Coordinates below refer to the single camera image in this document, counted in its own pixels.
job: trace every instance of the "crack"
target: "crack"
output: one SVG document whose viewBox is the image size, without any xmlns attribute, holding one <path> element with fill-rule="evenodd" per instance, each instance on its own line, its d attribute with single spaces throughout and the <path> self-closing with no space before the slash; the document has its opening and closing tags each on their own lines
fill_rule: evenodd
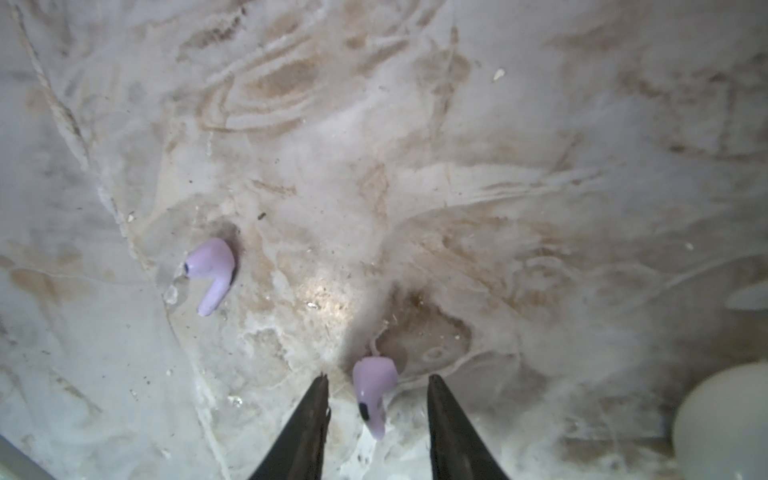
<svg viewBox="0 0 768 480">
<path fill-rule="evenodd" d="M 19 29 L 19 32 L 21 33 L 20 37 L 22 40 L 22 45 L 27 51 L 29 60 L 32 62 L 32 67 L 34 68 L 38 81 L 43 88 L 43 92 L 45 93 L 45 100 L 48 102 L 48 106 L 51 107 L 51 112 L 53 114 L 56 127 L 58 128 L 58 132 L 64 138 L 64 141 L 66 142 L 74 157 L 78 159 L 80 168 L 84 172 L 88 171 L 91 163 L 90 159 L 88 158 L 88 149 L 85 147 L 85 141 L 83 140 L 83 136 L 80 132 L 80 128 L 77 122 L 74 120 L 74 115 L 69 110 L 69 108 L 67 108 L 58 100 L 53 92 L 53 88 L 51 88 L 51 82 L 48 80 L 48 76 L 45 74 L 45 70 L 42 67 L 40 56 L 29 40 L 27 28 L 24 24 L 24 15 L 22 14 L 22 10 L 11 0 L 8 0 L 8 5 L 11 7 L 11 15 Z"/>
<path fill-rule="evenodd" d="M 726 117 L 723 122 L 723 130 L 717 137 L 717 154 L 718 158 L 728 157 L 728 144 L 730 140 L 731 128 L 733 126 L 733 109 L 736 105 L 736 82 L 731 80 L 728 84 L 727 96 L 726 96 Z"/>
<path fill-rule="evenodd" d="M 227 467 L 227 460 L 224 458 L 224 454 L 221 451 L 219 441 L 216 439 L 216 435 L 211 428 L 213 419 L 211 417 L 210 410 L 212 408 L 216 408 L 216 398 L 214 397 L 214 393 L 211 392 L 210 387 L 205 381 L 205 378 L 197 369 L 197 366 L 194 362 L 192 362 L 192 370 L 195 378 L 194 382 L 197 394 L 199 397 L 201 397 L 200 401 L 194 403 L 194 409 L 197 413 L 197 422 L 203 429 L 206 443 L 208 444 L 210 452 L 214 455 L 216 463 L 219 465 L 222 478 L 224 478 L 224 480 L 231 480 L 230 471 Z"/>
<path fill-rule="evenodd" d="M 40 273 L 41 275 L 49 276 L 51 278 L 64 278 L 64 279 L 74 279 L 74 280 L 83 280 L 86 282 L 93 282 L 93 283 L 100 283 L 102 285 L 115 285 L 115 286 L 153 286 L 152 282 L 147 281 L 141 281 L 141 282 L 110 282 L 108 280 L 102 280 L 100 278 L 96 278 L 93 276 L 88 275 L 69 275 L 66 273 L 52 273 L 48 272 L 46 270 L 42 270 L 39 268 L 35 268 L 33 266 L 27 266 L 23 263 L 16 263 L 16 265 L 11 270 L 28 270 L 30 272 Z"/>
</svg>

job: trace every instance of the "marble surface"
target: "marble surface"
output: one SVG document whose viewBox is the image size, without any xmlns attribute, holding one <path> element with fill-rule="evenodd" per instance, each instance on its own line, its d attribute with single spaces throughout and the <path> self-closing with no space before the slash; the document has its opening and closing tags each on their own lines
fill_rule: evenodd
<svg viewBox="0 0 768 480">
<path fill-rule="evenodd" d="M 247 478 L 321 371 L 324 478 L 428 478 L 432 372 L 517 480 L 679 478 L 683 396 L 768 355 L 725 307 L 768 273 L 765 2 L 3 9 L 0 428 L 58 478 Z"/>
</svg>

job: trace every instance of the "earbud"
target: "earbud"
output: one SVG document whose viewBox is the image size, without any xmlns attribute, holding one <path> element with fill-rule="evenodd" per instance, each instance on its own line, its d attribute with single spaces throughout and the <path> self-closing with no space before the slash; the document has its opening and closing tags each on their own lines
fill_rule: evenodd
<svg viewBox="0 0 768 480">
<path fill-rule="evenodd" d="M 212 276 L 214 282 L 206 292 L 197 313 L 209 316 L 227 295 L 235 270 L 235 257 L 227 242 L 220 238 L 211 238 L 187 256 L 184 272 L 188 277 Z"/>
<path fill-rule="evenodd" d="M 373 438 L 381 440 L 386 431 L 382 395 L 397 385 L 395 363 L 385 356 L 367 356 L 352 369 L 352 383 L 362 420 Z"/>
</svg>

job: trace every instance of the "brown stain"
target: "brown stain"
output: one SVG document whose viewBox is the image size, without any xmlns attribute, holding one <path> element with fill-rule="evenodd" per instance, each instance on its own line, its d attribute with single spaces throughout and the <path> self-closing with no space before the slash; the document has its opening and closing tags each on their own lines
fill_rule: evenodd
<svg viewBox="0 0 768 480">
<path fill-rule="evenodd" d="M 268 140 L 273 140 L 275 138 L 282 137 L 283 135 L 296 130 L 303 123 L 304 123 L 303 118 L 294 118 L 293 120 L 288 120 L 288 121 L 280 122 L 277 124 L 273 124 L 273 125 L 270 125 L 269 127 L 245 128 L 240 130 L 227 129 L 226 131 L 228 132 L 242 131 L 248 136 L 248 139 L 251 141 L 268 141 Z"/>
<path fill-rule="evenodd" d="M 271 194 L 280 195 L 281 197 L 295 196 L 296 187 L 283 187 L 282 185 L 272 185 L 261 180 L 251 180 L 251 184 L 257 190 L 263 190 Z"/>
<path fill-rule="evenodd" d="M 73 398 L 80 401 L 87 409 L 87 416 L 81 423 L 81 426 L 86 427 L 93 425 L 96 423 L 96 421 L 99 420 L 99 417 L 104 412 L 100 406 L 93 403 L 91 399 L 89 399 L 83 392 L 80 391 L 80 389 L 72 385 L 67 379 L 58 375 L 56 372 L 52 370 L 49 371 L 49 376 L 52 383 L 58 386 L 63 392 L 66 392 Z"/>
<path fill-rule="evenodd" d="M 458 51 L 458 29 L 451 28 L 451 47 L 435 51 L 418 59 L 414 67 L 422 90 L 433 98 L 432 118 L 429 121 L 428 139 L 436 142 L 445 118 L 453 105 L 458 87 L 469 79 L 472 63 Z"/>
<path fill-rule="evenodd" d="M 648 0 L 604 0 L 599 12 L 588 15 L 587 22 L 597 25 L 556 35 L 547 45 L 586 54 L 606 53 L 627 42 L 649 13 Z"/>
<path fill-rule="evenodd" d="M 590 268 L 592 260 L 579 252 L 581 240 L 562 240 L 567 234 L 552 223 L 530 220 L 525 215 L 514 221 L 493 217 L 493 205 L 502 201 L 455 207 L 452 212 L 445 212 L 445 218 L 419 226 L 418 231 L 424 233 L 415 236 L 412 233 L 412 241 L 439 231 L 442 242 L 419 241 L 420 248 L 428 255 L 416 262 L 424 263 L 425 268 L 438 276 L 459 278 L 460 274 L 474 280 L 518 318 L 555 326 L 567 319 L 561 311 L 561 302 L 578 286 L 574 273 L 578 275 L 580 270 Z M 498 261 L 488 256 L 488 252 L 495 249 L 491 239 L 513 232 L 536 246 L 508 252 L 504 265 L 509 267 L 500 269 Z M 564 244 L 568 245 L 567 249 L 562 247 Z"/>
<path fill-rule="evenodd" d="M 574 135 L 573 140 L 571 141 L 571 144 L 568 145 L 568 148 L 566 148 L 563 154 L 560 156 L 560 158 L 558 158 L 557 163 L 554 164 L 554 167 L 551 170 L 553 174 L 570 170 L 573 167 L 571 165 L 571 155 L 576 150 L 576 147 L 578 147 L 583 141 L 584 141 L 584 134 L 580 132 Z"/>
<path fill-rule="evenodd" d="M 76 276 L 83 273 L 83 253 L 72 245 L 59 245 L 55 255 L 15 240 L 8 240 L 5 245 L 8 252 L 16 259 L 15 263 L 31 270 L 51 275 Z"/>
<path fill-rule="evenodd" d="M 170 156 L 174 150 L 176 150 L 176 147 L 179 146 L 181 142 L 183 142 L 187 137 L 187 129 L 182 126 L 182 128 L 174 134 L 168 143 L 163 148 L 163 153 L 165 153 L 166 156 Z"/>
<path fill-rule="evenodd" d="M 311 89 L 319 77 L 319 57 L 283 65 L 261 78 L 246 83 L 243 86 L 248 98 L 276 98 L 285 95 L 304 92 Z"/>
<path fill-rule="evenodd" d="M 5 374 L 5 376 L 8 377 L 8 380 L 10 380 L 11 385 L 14 389 L 18 392 L 19 395 L 22 396 L 22 398 L 26 402 L 26 395 L 24 394 L 24 390 L 22 389 L 22 380 L 16 375 L 13 370 L 10 369 L 10 367 L 7 367 L 5 365 L 0 365 L 0 373 Z"/>
<path fill-rule="evenodd" d="M 366 3 L 364 0 L 349 0 L 342 6 L 342 14 L 348 22 L 354 22 L 367 14 Z"/>
<path fill-rule="evenodd" d="M 42 114 L 51 111 L 45 98 L 45 91 L 40 85 L 33 85 L 27 89 L 24 106 L 30 114 Z"/>
<path fill-rule="evenodd" d="M 387 193 L 389 192 L 389 179 L 386 175 L 384 164 L 377 164 L 357 182 L 360 197 L 366 200 L 373 208 L 373 214 L 380 222 L 385 223 L 387 214 Z"/>
<path fill-rule="evenodd" d="M 65 3 L 43 2 L 41 0 L 24 0 L 29 13 L 44 24 L 49 38 L 58 53 L 64 57 L 69 56 L 69 51 L 74 44 L 69 25 L 69 9 Z"/>
<path fill-rule="evenodd" d="M 585 467 L 610 469 L 613 472 L 622 472 L 623 468 L 629 472 L 650 473 L 648 468 L 658 468 L 666 471 L 667 468 L 659 465 L 658 456 L 666 460 L 674 458 L 671 442 L 663 438 L 655 439 L 570 439 L 562 438 L 557 444 L 558 454 L 564 462 Z M 608 455 L 618 455 L 621 460 L 615 459 L 612 463 L 602 462 Z"/>
<path fill-rule="evenodd" d="M 367 38 L 367 35 L 355 35 L 354 37 L 347 38 L 344 41 L 344 45 L 350 50 L 359 50 L 366 46 Z"/>
<path fill-rule="evenodd" d="M 10 270 L 15 264 L 16 263 L 14 263 L 14 261 L 10 258 L 6 257 L 5 255 L 0 255 L 0 268 L 3 270 Z"/>
<path fill-rule="evenodd" d="M 295 12 L 287 12 L 277 17 L 264 31 L 264 41 L 274 41 L 290 35 L 299 29 L 302 19 Z"/>
<path fill-rule="evenodd" d="M 277 252 L 277 269 L 285 275 L 294 293 L 304 290 L 304 283 L 314 274 L 313 264 L 316 259 L 310 258 L 306 252 Z"/>
<path fill-rule="evenodd" d="M 429 7 L 425 8 L 422 14 L 419 16 L 419 19 L 416 20 L 416 25 L 421 28 L 429 25 L 440 7 L 442 7 L 444 4 L 445 0 L 438 0 L 434 5 L 430 5 Z"/>
<path fill-rule="evenodd" d="M 399 40 L 384 48 L 380 48 L 378 51 L 375 51 L 366 57 L 362 63 L 358 65 L 356 73 L 363 77 L 369 77 L 379 65 L 405 50 L 408 47 L 408 44 L 407 40 Z"/>
<path fill-rule="evenodd" d="M 210 28 L 192 34 L 192 36 L 181 44 L 179 51 L 184 52 L 191 49 L 202 50 L 213 43 L 221 43 L 223 41 L 231 40 L 240 28 L 240 16 L 236 16 L 232 19 L 229 25 Z"/>
<path fill-rule="evenodd" d="M 545 132 L 543 134 L 520 134 L 511 129 L 484 129 L 482 131 L 452 131 L 450 135 L 440 135 L 438 127 L 443 119 L 433 118 L 424 130 L 412 131 L 400 138 L 388 152 L 386 161 L 396 161 L 399 165 L 424 167 L 434 163 L 478 165 L 499 164 L 519 165 L 527 168 L 552 169 L 568 153 L 569 162 L 578 144 L 568 152 L 568 148 L 578 136 L 578 132 Z M 498 182 L 497 186 L 522 187 L 518 183 Z M 526 184 L 531 191 L 541 185 Z"/>
<path fill-rule="evenodd" d="M 659 98 L 665 102 L 670 100 L 668 92 L 655 87 L 637 69 L 620 72 L 618 84 L 622 91 L 630 94 L 640 94 L 646 98 Z"/>
<path fill-rule="evenodd" d="M 237 289 L 233 291 L 236 301 L 233 308 L 235 316 L 244 326 L 248 313 L 268 313 L 275 308 L 275 292 L 272 275 L 275 265 L 264 253 L 263 238 L 258 230 L 248 230 L 240 238 L 239 276 L 247 276 L 246 281 L 235 280 Z"/>
<path fill-rule="evenodd" d="M 472 344 L 472 331 L 465 323 L 442 312 L 424 290 L 394 286 L 382 320 L 387 327 L 376 338 L 376 348 L 394 360 L 404 380 L 454 364 Z"/>
<path fill-rule="evenodd" d="M 739 148 L 731 140 L 734 135 L 743 139 L 741 124 L 743 115 L 738 111 L 744 98 L 755 92 L 761 95 L 764 85 L 755 85 L 754 79 L 760 75 L 759 67 L 749 59 L 736 62 L 728 71 L 718 68 L 701 68 L 696 71 L 673 71 L 669 87 L 662 88 L 644 77 L 639 61 L 635 66 L 625 69 L 617 76 L 619 92 L 639 94 L 657 101 L 670 119 L 662 124 L 660 132 L 662 144 L 675 154 L 706 157 L 715 161 L 739 161 L 759 163 L 763 160 L 761 151 L 765 143 L 760 138 L 759 128 L 754 128 L 750 135 L 754 152 L 737 153 Z M 702 114 L 711 115 L 716 109 L 723 115 L 723 123 L 717 134 L 715 145 L 696 145 L 686 139 L 688 119 L 700 118 Z"/>
<path fill-rule="evenodd" d="M 258 359 L 260 368 L 254 379 L 260 386 L 273 386 L 282 382 L 293 372 L 286 360 L 286 350 L 280 336 L 274 329 L 262 329 L 246 334 L 247 341 L 253 347 L 253 356 Z"/>
<path fill-rule="evenodd" d="M 464 55 L 449 49 L 433 51 L 417 59 L 413 66 L 419 82 L 429 88 L 442 81 L 464 84 L 472 71 L 472 63 Z"/>
<path fill-rule="evenodd" d="M 233 114 L 253 114 L 268 118 L 268 115 L 274 111 L 300 103 L 306 97 L 306 89 L 312 88 L 316 83 L 316 77 L 319 76 L 318 55 L 283 65 L 281 68 L 252 81 L 238 81 L 236 83 L 235 80 L 241 77 L 248 78 L 252 71 L 288 55 L 309 39 L 309 36 L 304 35 L 285 47 L 268 51 L 264 56 L 248 64 L 237 75 L 229 74 L 219 84 L 202 92 L 202 100 L 197 105 L 195 112 L 200 129 L 221 133 L 243 132 L 249 136 L 249 139 L 266 141 L 278 138 L 299 127 L 303 123 L 301 117 L 291 120 L 280 119 L 272 124 L 269 121 L 260 121 L 261 125 L 258 127 L 234 128 L 227 127 L 227 119 Z M 237 101 L 230 101 L 230 96 L 250 98 L 256 100 L 258 105 L 240 105 Z"/>
<path fill-rule="evenodd" d="M 58 310 L 62 305 L 91 292 L 91 286 L 83 280 L 60 278 L 23 268 L 11 272 L 11 282 L 35 298 L 43 316 L 51 325 L 58 318 Z"/>
</svg>

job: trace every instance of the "small white flake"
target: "small white flake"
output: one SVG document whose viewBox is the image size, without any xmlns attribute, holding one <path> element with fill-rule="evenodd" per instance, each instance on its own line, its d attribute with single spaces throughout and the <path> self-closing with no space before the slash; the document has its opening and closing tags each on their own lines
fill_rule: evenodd
<svg viewBox="0 0 768 480">
<path fill-rule="evenodd" d="M 179 289 L 175 285 L 169 286 L 163 294 L 163 301 L 168 305 L 176 305 L 176 302 L 179 301 Z"/>
<path fill-rule="evenodd" d="M 496 81 L 498 81 L 499 78 L 503 77 L 506 74 L 507 74 L 507 71 L 504 68 L 499 68 L 496 71 L 496 73 L 493 74 L 493 80 L 491 81 L 491 83 L 495 83 Z"/>
<path fill-rule="evenodd" d="M 229 402 L 230 402 L 230 405 L 232 405 L 232 406 L 233 406 L 233 407 L 235 407 L 236 409 L 238 409 L 238 408 L 240 408 L 241 406 L 243 406 L 243 399 L 241 399 L 241 398 L 240 398 L 239 396 L 237 396 L 237 395 L 230 395 L 230 396 L 228 396 L 228 397 L 227 397 L 227 400 L 229 400 Z"/>
</svg>

